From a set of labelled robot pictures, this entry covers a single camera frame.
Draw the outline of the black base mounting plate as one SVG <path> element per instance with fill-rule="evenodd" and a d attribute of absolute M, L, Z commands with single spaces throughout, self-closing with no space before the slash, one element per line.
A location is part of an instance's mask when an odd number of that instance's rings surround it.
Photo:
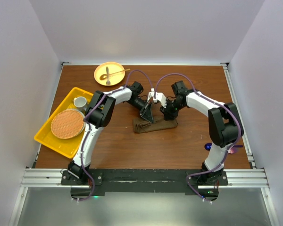
<path fill-rule="evenodd" d="M 217 186 L 227 186 L 225 171 L 215 176 L 191 174 L 199 169 L 89 169 L 88 173 L 95 181 L 95 196 L 104 196 L 106 192 L 131 193 L 184 193 L 195 195 L 200 186 L 209 186 L 200 192 L 207 197 L 218 197 Z"/>

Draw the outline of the brown cloth napkin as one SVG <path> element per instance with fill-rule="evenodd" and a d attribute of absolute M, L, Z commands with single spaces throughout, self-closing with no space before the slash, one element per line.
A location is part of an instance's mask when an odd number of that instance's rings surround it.
<path fill-rule="evenodd" d="M 147 133 L 165 129 L 172 129 L 178 126 L 177 120 L 168 120 L 166 121 L 163 116 L 154 116 L 154 123 L 143 118 L 134 118 L 133 119 L 133 131 L 134 133 Z"/>

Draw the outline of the gold spoon on plate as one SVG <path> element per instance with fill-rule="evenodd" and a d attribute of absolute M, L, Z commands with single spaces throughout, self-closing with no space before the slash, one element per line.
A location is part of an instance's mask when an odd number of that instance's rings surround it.
<path fill-rule="evenodd" d="M 130 70 L 130 69 L 124 69 L 124 70 L 121 70 L 121 71 L 118 71 L 118 72 L 110 73 L 109 75 L 111 76 L 111 75 L 114 75 L 114 74 L 117 74 L 117 73 L 122 73 L 122 72 L 129 71 L 129 70 Z M 106 79 L 106 74 L 102 74 L 102 75 L 100 76 L 100 80 L 101 80 L 101 81 L 104 80 L 104 79 Z"/>

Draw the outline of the iridescent purple fork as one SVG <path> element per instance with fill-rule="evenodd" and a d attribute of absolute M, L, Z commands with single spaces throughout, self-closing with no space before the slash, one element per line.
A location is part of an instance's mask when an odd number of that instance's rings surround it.
<path fill-rule="evenodd" d="M 234 145 L 233 147 L 231 147 L 228 151 L 229 154 L 234 154 L 236 152 L 238 152 L 239 148 L 243 148 L 243 145 Z"/>

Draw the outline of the iridescent blue spoon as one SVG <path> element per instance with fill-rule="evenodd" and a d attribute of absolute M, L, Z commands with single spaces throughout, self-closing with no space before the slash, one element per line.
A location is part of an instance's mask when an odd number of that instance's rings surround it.
<path fill-rule="evenodd" d="M 206 143 L 206 144 L 204 145 L 204 148 L 205 148 L 205 150 L 207 150 L 207 151 L 210 151 L 211 147 L 212 147 L 212 143 Z"/>

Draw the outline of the yellow plastic tray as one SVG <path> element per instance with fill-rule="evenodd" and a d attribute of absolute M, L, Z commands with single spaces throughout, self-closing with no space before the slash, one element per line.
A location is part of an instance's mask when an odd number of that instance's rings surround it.
<path fill-rule="evenodd" d="M 34 140 L 53 151 L 72 159 L 83 138 L 84 114 L 75 105 L 81 97 L 88 103 L 93 94 L 74 87 L 34 135 Z"/>

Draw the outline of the beige round plate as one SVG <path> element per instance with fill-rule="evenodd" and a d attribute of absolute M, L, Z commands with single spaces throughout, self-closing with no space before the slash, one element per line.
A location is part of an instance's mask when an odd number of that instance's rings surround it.
<path fill-rule="evenodd" d="M 100 76 L 102 74 L 106 74 L 107 66 L 109 68 L 109 74 L 124 70 L 124 67 L 121 64 L 116 63 L 116 62 L 106 62 L 106 63 L 102 63 L 99 66 L 97 66 L 97 68 L 94 71 L 94 79 L 98 84 L 103 85 L 103 86 L 107 86 L 106 79 L 101 81 Z M 111 76 L 109 75 L 110 86 L 119 84 L 124 79 L 125 73 L 126 72 L 117 73 Z"/>

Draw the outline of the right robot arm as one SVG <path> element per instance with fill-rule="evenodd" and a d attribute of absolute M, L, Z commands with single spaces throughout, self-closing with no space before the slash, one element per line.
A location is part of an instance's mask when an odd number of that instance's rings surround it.
<path fill-rule="evenodd" d="M 224 162 L 229 150 L 243 135 L 240 116 L 234 103 L 223 103 L 213 100 L 195 88 L 187 89 L 183 81 L 172 84 L 175 95 L 174 100 L 169 100 L 163 93 L 154 92 L 153 101 L 161 103 L 161 112 L 166 120 L 178 116 L 179 110 L 187 107 L 193 108 L 208 118 L 209 136 L 212 146 L 199 173 L 191 174 L 197 177 L 200 183 L 213 184 L 222 175 Z"/>

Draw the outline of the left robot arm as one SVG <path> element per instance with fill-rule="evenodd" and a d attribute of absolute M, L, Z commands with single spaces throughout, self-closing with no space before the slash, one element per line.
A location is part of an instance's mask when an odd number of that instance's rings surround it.
<path fill-rule="evenodd" d="M 101 132 L 111 120 L 115 105 L 127 102 L 139 110 L 143 119 L 150 123 L 154 122 L 150 101 L 154 89 L 151 89 L 145 100 L 140 97 L 142 92 L 143 86 L 135 81 L 132 85 L 121 86 L 109 92 L 96 91 L 94 93 L 83 119 L 85 127 L 82 141 L 77 154 L 67 167 L 68 174 L 78 185 L 94 180 L 88 172 L 92 152 Z"/>

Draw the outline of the grey mug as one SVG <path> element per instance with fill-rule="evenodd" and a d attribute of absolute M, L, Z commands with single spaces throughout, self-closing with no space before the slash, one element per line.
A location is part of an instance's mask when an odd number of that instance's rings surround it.
<path fill-rule="evenodd" d="M 76 97 L 73 99 L 74 106 L 81 112 L 85 112 L 87 108 L 87 99 L 85 97 Z"/>

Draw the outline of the silver fork on plate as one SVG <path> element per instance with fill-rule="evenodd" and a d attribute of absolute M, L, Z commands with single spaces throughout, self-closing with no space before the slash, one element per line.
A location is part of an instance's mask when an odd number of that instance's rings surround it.
<path fill-rule="evenodd" d="M 110 80 L 109 80 L 109 68 L 106 67 L 106 85 L 110 86 Z"/>

